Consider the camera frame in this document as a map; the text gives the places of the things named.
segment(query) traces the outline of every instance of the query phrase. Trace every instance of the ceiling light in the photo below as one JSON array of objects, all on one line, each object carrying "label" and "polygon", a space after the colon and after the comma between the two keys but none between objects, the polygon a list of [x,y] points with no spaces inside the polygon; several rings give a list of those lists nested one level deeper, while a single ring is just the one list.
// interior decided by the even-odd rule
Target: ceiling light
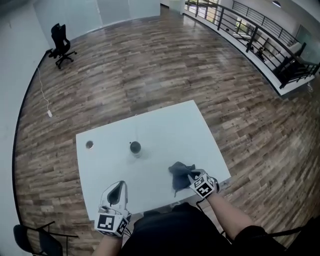
[{"label": "ceiling light", "polygon": [[272,3],[281,8],[281,4],[278,1],[273,1]]}]

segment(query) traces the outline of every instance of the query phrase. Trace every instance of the black office chair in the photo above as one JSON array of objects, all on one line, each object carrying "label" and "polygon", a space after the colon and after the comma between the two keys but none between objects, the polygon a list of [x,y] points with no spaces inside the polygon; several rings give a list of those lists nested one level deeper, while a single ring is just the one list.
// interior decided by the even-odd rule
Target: black office chair
[{"label": "black office chair", "polygon": [[[43,256],[63,256],[63,247],[61,243],[53,236],[60,236],[66,238],[66,255],[68,256],[68,238],[78,238],[76,235],[58,234],[50,232],[50,225],[55,223],[54,221],[41,226],[37,229],[27,227],[24,225],[16,225],[13,228],[13,234],[16,244],[24,251],[33,255]],[[39,233],[40,248],[42,251],[34,252],[27,236],[28,230],[33,230]]]},{"label": "black office chair", "polygon": [[54,41],[55,49],[51,51],[49,57],[56,58],[57,56],[59,56],[60,58],[58,59],[58,61],[55,62],[55,64],[58,66],[59,69],[61,69],[61,63],[64,60],[70,60],[71,62],[73,62],[74,60],[70,58],[69,55],[76,55],[77,52],[73,51],[66,54],[70,50],[70,41],[67,39],[66,36],[66,25],[60,26],[59,23],[54,25],[51,29],[51,37]]}]

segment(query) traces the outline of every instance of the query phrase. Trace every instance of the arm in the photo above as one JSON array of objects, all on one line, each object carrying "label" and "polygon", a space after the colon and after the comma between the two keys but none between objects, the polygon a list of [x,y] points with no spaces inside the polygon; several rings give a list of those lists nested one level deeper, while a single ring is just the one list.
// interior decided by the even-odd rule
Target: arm
[{"label": "arm", "polygon": [[225,233],[234,240],[246,227],[253,226],[254,222],[243,211],[234,207],[217,193],[212,193],[207,198],[217,220]]},{"label": "arm", "polygon": [[122,246],[122,237],[104,235],[92,256],[116,256]]}]

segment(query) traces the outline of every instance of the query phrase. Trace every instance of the gray cloth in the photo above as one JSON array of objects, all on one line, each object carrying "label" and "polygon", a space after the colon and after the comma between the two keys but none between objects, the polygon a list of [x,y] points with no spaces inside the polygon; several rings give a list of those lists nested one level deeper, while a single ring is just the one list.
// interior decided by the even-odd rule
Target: gray cloth
[{"label": "gray cloth", "polygon": [[173,175],[172,187],[175,190],[175,193],[188,188],[191,185],[188,175],[196,180],[196,176],[199,176],[201,173],[199,171],[194,171],[195,169],[196,166],[194,164],[186,166],[182,162],[176,162],[169,167],[169,172]]}]

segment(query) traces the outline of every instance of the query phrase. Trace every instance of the small cup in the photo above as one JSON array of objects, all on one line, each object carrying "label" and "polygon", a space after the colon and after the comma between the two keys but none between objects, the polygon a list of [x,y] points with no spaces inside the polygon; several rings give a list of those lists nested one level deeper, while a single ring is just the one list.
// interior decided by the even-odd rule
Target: small cup
[{"label": "small cup", "polygon": [[139,158],[141,156],[141,144],[137,141],[130,143],[130,151],[134,157]]}]

